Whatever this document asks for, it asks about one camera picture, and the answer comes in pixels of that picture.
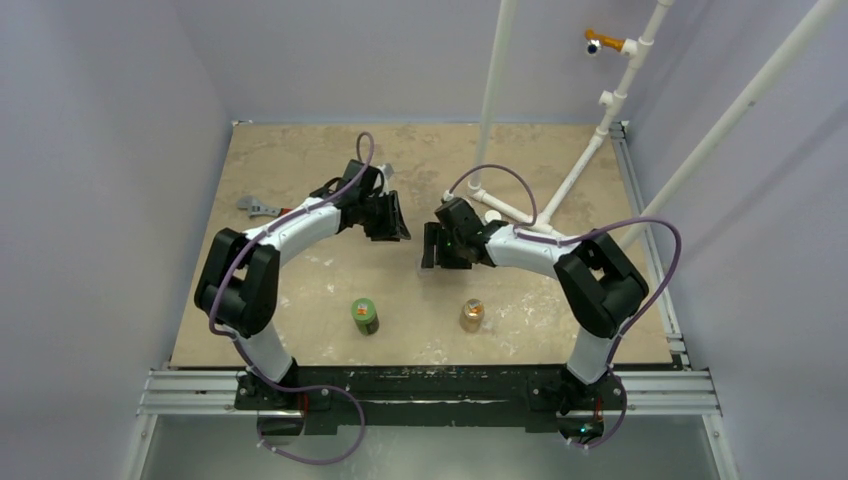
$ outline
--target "robotic arm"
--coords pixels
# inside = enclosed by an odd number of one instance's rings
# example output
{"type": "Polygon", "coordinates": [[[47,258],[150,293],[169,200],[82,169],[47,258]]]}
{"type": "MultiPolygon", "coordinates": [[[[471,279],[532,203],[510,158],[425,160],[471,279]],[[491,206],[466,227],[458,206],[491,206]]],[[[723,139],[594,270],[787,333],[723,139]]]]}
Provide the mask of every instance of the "robotic arm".
{"type": "Polygon", "coordinates": [[[506,222],[484,225],[462,198],[443,203],[435,213],[439,222],[425,225],[422,268],[469,269],[480,263],[521,268],[559,281],[580,324],[562,372],[560,413],[593,398],[607,375],[621,325],[648,295],[645,279],[612,237],[605,233],[576,245],[534,242],[517,237],[506,222]]]}
{"type": "MultiPolygon", "coordinates": [[[[372,241],[409,240],[396,191],[388,190],[391,165],[368,166],[357,185],[333,203],[318,206],[348,184],[363,164],[351,160],[342,175],[315,190],[295,211],[305,210],[258,242],[238,267],[244,279],[232,278],[222,295],[215,322],[235,335],[244,352],[274,382],[294,385],[287,374],[296,362],[286,352],[271,323],[277,305],[279,270],[312,244],[361,225],[372,241]]],[[[210,312],[228,268],[248,242],[277,222],[244,233],[224,229],[215,235],[194,294],[195,305],[210,312]]]]}

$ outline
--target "green can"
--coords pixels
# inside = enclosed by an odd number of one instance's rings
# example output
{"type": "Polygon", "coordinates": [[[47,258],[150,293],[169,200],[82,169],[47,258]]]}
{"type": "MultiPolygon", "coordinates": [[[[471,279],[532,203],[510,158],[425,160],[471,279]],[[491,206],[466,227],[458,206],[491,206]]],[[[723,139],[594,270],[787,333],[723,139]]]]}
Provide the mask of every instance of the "green can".
{"type": "Polygon", "coordinates": [[[354,300],[350,306],[350,314],[356,322],[356,328],[363,335],[372,335],[380,328],[380,319],[377,318],[377,307],[370,298],[359,298],[354,300]]]}

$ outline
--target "wooden table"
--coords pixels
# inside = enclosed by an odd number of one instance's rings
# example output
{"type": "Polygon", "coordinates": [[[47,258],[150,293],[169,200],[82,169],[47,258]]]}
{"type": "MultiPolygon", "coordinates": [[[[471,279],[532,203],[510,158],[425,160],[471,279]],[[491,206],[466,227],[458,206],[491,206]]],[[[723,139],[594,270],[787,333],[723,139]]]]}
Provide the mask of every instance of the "wooden table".
{"type": "MultiPolygon", "coordinates": [[[[498,125],[486,157],[517,170],[543,208],[592,135],[593,126],[498,125]]],[[[578,324],[552,279],[510,268],[475,266],[469,271],[434,270],[420,275],[424,222],[442,192],[471,166],[476,125],[238,125],[233,132],[207,226],[191,292],[214,234],[244,230],[268,217],[249,219],[236,201],[251,194],[281,207],[300,204],[315,188],[342,174],[355,158],[362,130],[377,140],[374,164],[395,169],[390,185],[412,240],[370,242],[360,227],[324,240],[293,259],[280,274],[274,325],[283,344],[303,365],[445,365],[565,362],[578,324]],[[362,336],[350,317],[359,297],[374,300],[380,330],[362,336]],[[474,334],[459,326],[463,303],[483,300],[486,319],[474,334]]],[[[517,181],[484,171],[483,186],[498,198],[529,211],[517,181]]],[[[472,201],[478,214],[487,209],[472,201]]],[[[631,216],[618,162],[607,141],[569,192],[552,224],[579,234],[631,216]]],[[[620,237],[623,230],[614,234],[620,237]]],[[[628,252],[645,271],[641,246],[628,252]]],[[[203,312],[186,302],[172,357],[173,366],[241,365],[229,341],[211,335],[203,312]]],[[[616,356],[627,363],[671,358],[657,308],[628,333],[616,356]]]]}

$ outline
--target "gold can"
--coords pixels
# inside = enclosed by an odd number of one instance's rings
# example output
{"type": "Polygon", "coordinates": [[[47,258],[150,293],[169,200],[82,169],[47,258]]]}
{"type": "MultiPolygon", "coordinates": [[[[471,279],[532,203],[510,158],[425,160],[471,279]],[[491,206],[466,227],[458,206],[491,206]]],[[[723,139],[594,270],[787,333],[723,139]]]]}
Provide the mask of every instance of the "gold can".
{"type": "Polygon", "coordinates": [[[462,313],[459,315],[459,325],[466,332],[474,333],[480,329],[485,314],[483,302],[472,298],[462,306],[462,313]]]}

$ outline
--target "can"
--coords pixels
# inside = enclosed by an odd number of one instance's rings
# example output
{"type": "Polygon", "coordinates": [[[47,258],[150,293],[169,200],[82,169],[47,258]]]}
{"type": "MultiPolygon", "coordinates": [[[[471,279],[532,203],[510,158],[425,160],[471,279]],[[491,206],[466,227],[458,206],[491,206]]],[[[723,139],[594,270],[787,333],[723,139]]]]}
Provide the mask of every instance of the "can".
{"type": "Polygon", "coordinates": [[[363,335],[372,335],[380,328],[380,319],[377,317],[377,307],[370,298],[358,298],[350,307],[351,316],[356,322],[356,328],[363,335]]]}
{"type": "Polygon", "coordinates": [[[480,329],[483,323],[483,317],[486,315],[483,309],[483,302],[476,298],[465,302],[462,306],[462,313],[459,315],[459,325],[463,330],[469,333],[474,333],[480,329]]]}

